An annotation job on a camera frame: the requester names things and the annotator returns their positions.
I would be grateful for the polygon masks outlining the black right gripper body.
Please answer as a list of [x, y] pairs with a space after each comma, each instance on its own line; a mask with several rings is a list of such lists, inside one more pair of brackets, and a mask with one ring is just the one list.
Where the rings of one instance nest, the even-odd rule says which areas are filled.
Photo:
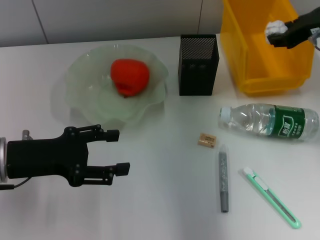
[[298, 29], [288, 29], [288, 49], [292, 49], [312, 36], [312, 29], [320, 27], [320, 7], [300, 15]]

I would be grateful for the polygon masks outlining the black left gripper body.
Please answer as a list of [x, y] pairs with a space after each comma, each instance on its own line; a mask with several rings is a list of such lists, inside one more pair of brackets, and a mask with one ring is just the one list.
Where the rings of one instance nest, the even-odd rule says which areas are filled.
[[52, 139], [9, 141], [6, 151], [10, 179], [57, 175], [72, 187], [84, 184], [89, 151], [78, 133], [65, 130]]

